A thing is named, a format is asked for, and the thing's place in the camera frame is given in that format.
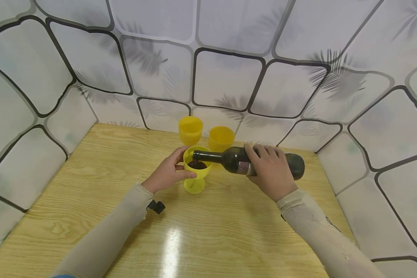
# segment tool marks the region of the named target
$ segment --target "wine bottle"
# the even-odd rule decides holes
[[[294,153],[286,153],[285,155],[293,179],[295,181],[300,179],[304,174],[303,158]],[[256,176],[253,164],[250,162],[243,147],[229,147],[222,153],[195,150],[193,152],[193,160],[219,163],[230,173]]]

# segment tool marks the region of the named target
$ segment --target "beige sleeve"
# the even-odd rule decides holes
[[[136,183],[114,210],[86,234],[57,266],[51,277],[103,277],[133,229],[145,219],[153,194]]]
[[[276,205],[293,230],[322,262],[331,278],[384,278],[369,258],[333,226],[319,205],[303,190],[287,195]]]

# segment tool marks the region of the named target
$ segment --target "wrist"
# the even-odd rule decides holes
[[[298,186],[295,183],[293,183],[288,187],[282,188],[281,191],[278,194],[275,194],[274,196],[272,196],[272,200],[273,200],[273,202],[276,203],[279,200],[286,197],[287,195],[289,195],[290,193],[295,192],[296,190],[298,190]]]
[[[155,183],[150,181],[149,179],[146,179],[144,182],[141,183],[141,186],[150,192],[151,194],[155,194],[159,190],[156,188]]]

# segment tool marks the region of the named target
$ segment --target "finger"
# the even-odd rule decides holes
[[[255,146],[253,146],[254,149],[258,150],[258,155],[260,158],[268,158],[269,157],[269,153],[267,153],[267,151],[264,149],[263,146],[261,146],[260,144],[256,144]]]
[[[196,173],[190,171],[182,171],[176,173],[176,181],[181,181],[186,178],[196,178]]]
[[[275,149],[271,146],[264,146],[264,149],[269,153],[269,156],[271,158],[278,158],[278,155],[276,155]]]
[[[279,147],[276,147],[275,152],[276,152],[276,155],[278,155],[279,158],[281,158],[282,160],[286,160],[286,155],[285,155],[285,153],[282,149],[280,149]]]
[[[249,157],[252,164],[258,162],[259,156],[256,154],[255,150],[249,144],[244,144],[244,149],[246,150],[246,154]]]
[[[171,153],[169,156],[170,160],[173,162],[173,164],[177,164],[179,162],[183,161],[183,153],[188,149],[189,147],[183,146],[178,147],[174,152]]]

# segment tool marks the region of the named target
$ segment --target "wine glass bowl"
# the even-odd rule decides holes
[[[185,146],[194,146],[202,135],[202,120],[194,116],[185,116],[178,122],[179,138]]]
[[[226,126],[215,126],[208,133],[208,147],[211,152],[222,153],[232,146],[235,132]]]
[[[212,163],[211,162],[202,162],[200,161],[200,163],[204,163],[206,168],[205,169],[195,169],[192,168],[192,164],[191,162],[193,162],[193,152],[195,150],[200,150],[200,151],[208,151],[208,149],[206,147],[202,147],[202,146],[193,146],[193,147],[189,147],[184,153],[183,153],[183,168],[187,171],[191,171],[191,172],[195,172],[196,173],[196,178],[194,179],[203,179],[205,178],[205,176],[207,176],[207,174],[209,173],[210,168],[212,167]]]

